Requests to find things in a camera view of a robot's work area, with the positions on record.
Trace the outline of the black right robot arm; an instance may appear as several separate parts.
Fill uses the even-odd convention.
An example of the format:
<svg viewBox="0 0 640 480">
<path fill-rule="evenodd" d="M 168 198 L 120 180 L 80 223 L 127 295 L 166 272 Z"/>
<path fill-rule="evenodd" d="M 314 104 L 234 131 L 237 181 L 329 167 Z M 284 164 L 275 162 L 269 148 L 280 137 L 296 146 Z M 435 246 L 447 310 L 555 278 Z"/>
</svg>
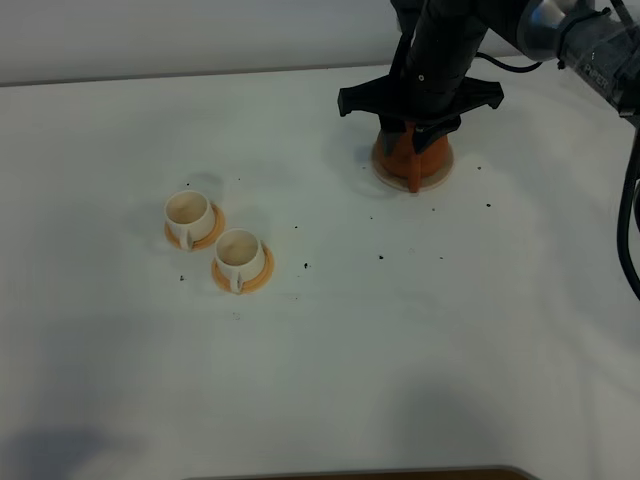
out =
<svg viewBox="0 0 640 480">
<path fill-rule="evenodd" d="M 387 139 L 406 124 L 423 152 L 464 113 L 504 98 L 499 83 L 467 72 L 488 31 L 534 62 L 557 60 L 633 126 L 639 124 L 639 25 L 620 3 L 591 1 L 396 1 L 401 27 L 389 73 L 338 95 L 342 116 L 378 116 Z"/>
</svg>

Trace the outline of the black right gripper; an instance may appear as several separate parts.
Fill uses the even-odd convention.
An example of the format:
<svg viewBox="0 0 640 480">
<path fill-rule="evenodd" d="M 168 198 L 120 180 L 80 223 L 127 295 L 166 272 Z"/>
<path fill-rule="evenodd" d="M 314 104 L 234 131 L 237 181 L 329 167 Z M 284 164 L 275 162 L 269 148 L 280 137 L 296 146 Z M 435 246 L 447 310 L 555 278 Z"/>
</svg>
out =
<svg viewBox="0 0 640 480">
<path fill-rule="evenodd" d="M 422 154 L 437 140 L 456 131 L 460 115 L 503 100 L 499 83 L 467 76 L 488 27 L 475 1 L 393 1 L 401 38 L 389 73 L 361 85 L 342 88 L 342 117 L 362 111 L 381 121 L 381 143 L 392 154 L 416 124 L 412 146 Z"/>
</svg>

